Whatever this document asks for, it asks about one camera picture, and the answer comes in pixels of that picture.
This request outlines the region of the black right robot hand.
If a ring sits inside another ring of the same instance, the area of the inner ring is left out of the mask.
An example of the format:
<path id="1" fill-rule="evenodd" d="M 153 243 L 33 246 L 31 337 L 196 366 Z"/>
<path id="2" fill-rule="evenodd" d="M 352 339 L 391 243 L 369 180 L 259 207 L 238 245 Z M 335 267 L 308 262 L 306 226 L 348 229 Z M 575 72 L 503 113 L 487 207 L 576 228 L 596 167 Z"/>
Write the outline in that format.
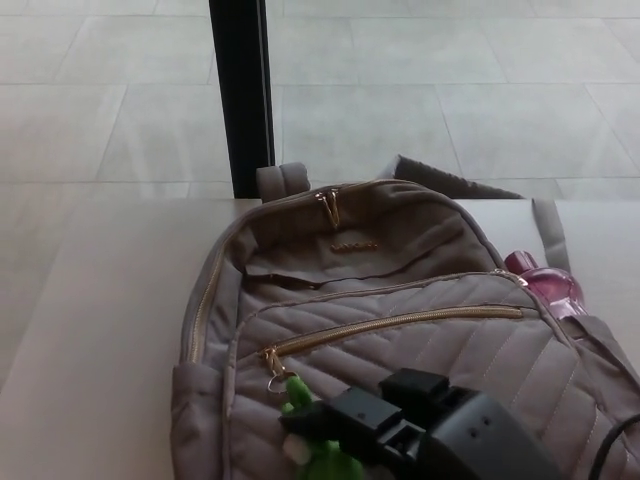
<path id="1" fill-rule="evenodd" d="M 296 375 L 279 421 L 300 479 L 560 479 L 541 442 L 485 393 L 445 376 L 401 369 L 370 393 L 350 387 L 315 400 Z"/>

